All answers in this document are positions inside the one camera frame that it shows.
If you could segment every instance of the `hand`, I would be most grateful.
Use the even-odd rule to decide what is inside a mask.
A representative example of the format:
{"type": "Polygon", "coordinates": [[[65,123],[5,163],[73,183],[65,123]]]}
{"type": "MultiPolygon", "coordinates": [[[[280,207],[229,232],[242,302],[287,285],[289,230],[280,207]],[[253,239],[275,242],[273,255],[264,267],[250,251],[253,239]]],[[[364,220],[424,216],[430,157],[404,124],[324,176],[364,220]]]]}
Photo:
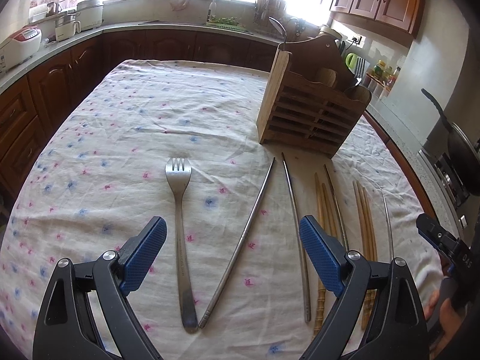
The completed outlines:
{"type": "MultiPolygon", "coordinates": [[[[430,296],[428,305],[423,309],[423,314],[425,315],[426,320],[428,320],[433,314],[439,297],[440,292],[438,290],[434,291],[430,296]]],[[[440,307],[440,325],[442,326],[442,329],[445,333],[438,342],[435,349],[432,351],[433,357],[436,357],[443,350],[443,348],[446,347],[446,345],[450,342],[461,324],[462,318],[453,309],[452,301],[450,299],[445,299],[442,306],[440,307]]]]}

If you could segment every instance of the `cabinet handle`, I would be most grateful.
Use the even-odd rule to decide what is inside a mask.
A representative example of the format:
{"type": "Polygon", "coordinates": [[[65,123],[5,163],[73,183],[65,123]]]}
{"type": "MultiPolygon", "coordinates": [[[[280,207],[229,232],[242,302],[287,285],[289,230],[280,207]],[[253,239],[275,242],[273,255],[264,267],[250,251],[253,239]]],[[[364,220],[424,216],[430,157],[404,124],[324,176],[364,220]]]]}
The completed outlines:
{"type": "Polygon", "coordinates": [[[17,109],[14,108],[11,114],[0,122],[0,127],[2,127],[7,121],[9,121],[15,115],[16,110],[17,109]]]}

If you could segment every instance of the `tablecloth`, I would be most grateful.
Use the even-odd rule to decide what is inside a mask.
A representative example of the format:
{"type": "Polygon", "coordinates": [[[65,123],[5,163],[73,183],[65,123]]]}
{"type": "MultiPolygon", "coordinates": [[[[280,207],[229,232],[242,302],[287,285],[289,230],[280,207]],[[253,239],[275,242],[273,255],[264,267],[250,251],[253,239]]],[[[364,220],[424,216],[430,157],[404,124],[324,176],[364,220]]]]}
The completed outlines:
{"type": "MultiPolygon", "coordinates": [[[[279,159],[282,151],[301,216],[316,216],[314,173],[327,182],[327,164],[350,248],[359,251],[352,180],[366,186],[378,257],[387,262],[385,194],[395,255],[409,264],[422,301],[428,298],[442,277],[438,254],[418,235],[419,202],[374,130],[362,117],[333,161],[292,147],[260,145],[255,121],[267,79],[266,73],[219,64],[126,61],[62,124],[23,185],[0,250],[0,323],[27,357],[57,261],[88,262],[118,250],[154,215],[166,220],[169,233],[142,286],[128,299],[165,359],[297,359],[309,345],[318,276],[308,261],[313,318],[306,324],[293,214],[280,162],[207,327],[196,334],[183,330],[175,208],[165,177],[170,157],[186,157],[193,168],[183,216],[199,319],[272,157],[279,159]]],[[[118,353],[95,293],[90,299],[106,348],[118,353]]],[[[327,310],[333,301],[327,293],[327,310]]],[[[358,345],[361,334],[357,323],[346,351],[358,345]]]]}

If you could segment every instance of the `rice cooker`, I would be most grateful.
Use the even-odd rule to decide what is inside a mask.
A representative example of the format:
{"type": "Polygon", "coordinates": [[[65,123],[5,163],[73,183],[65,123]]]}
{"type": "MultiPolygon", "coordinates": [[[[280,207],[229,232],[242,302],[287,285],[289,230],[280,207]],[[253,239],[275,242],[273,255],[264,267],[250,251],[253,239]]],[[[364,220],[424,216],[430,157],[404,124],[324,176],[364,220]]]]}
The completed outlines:
{"type": "Polygon", "coordinates": [[[100,0],[84,0],[77,4],[76,20],[80,21],[82,30],[91,30],[102,25],[103,4],[100,0]]]}
{"type": "Polygon", "coordinates": [[[14,32],[0,44],[0,74],[30,58],[40,48],[42,31],[26,27],[14,32]]]}

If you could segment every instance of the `wooden chopstick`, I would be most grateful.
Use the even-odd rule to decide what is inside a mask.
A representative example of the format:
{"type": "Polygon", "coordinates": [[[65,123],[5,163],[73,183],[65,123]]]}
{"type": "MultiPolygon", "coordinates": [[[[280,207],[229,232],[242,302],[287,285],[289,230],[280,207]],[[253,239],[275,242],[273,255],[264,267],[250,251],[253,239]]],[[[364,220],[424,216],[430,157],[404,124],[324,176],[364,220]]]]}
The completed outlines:
{"type": "MultiPolygon", "coordinates": [[[[370,261],[377,261],[377,246],[375,241],[375,232],[373,220],[371,217],[370,203],[368,199],[368,194],[366,189],[360,184],[359,181],[356,182],[356,188],[354,183],[355,197],[357,199],[357,205],[360,202],[360,207],[358,207],[358,216],[362,216],[363,219],[360,219],[360,226],[362,228],[362,223],[365,225],[366,236],[362,236],[362,244],[364,249],[364,257],[370,261]]],[[[365,330],[370,319],[371,310],[373,309],[375,303],[375,291],[369,290],[365,295],[363,301],[363,316],[361,321],[361,328],[365,330]]]]}
{"type": "MultiPolygon", "coordinates": [[[[322,188],[320,187],[320,180],[318,180],[317,173],[315,173],[315,192],[317,195],[318,221],[322,229],[328,232],[328,230],[325,229],[325,215],[324,215],[325,210],[323,209],[324,197],[322,194],[322,188]]],[[[325,311],[325,291],[326,291],[325,286],[323,285],[320,278],[318,278],[317,310],[315,312],[315,325],[313,327],[313,336],[311,338],[312,340],[316,337],[318,332],[320,332],[320,329],[322,328],[322,325],[323,325],[323,314],[325,311]]]]}

